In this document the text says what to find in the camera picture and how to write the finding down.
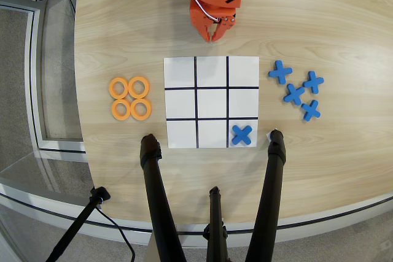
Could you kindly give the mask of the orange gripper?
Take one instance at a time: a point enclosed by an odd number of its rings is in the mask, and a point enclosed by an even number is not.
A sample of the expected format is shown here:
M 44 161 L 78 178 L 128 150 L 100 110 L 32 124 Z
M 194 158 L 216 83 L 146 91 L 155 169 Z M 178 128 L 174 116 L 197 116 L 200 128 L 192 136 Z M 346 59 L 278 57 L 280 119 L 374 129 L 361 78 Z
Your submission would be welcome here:
M 219 7 L 205 2 L 190 1 L 190 18 L 200 36 L 208 43 L 211 42 L 210 29 L 216 24 L 212 41 L 221 39 L 227 30 L 236 24 L 236 9 Z

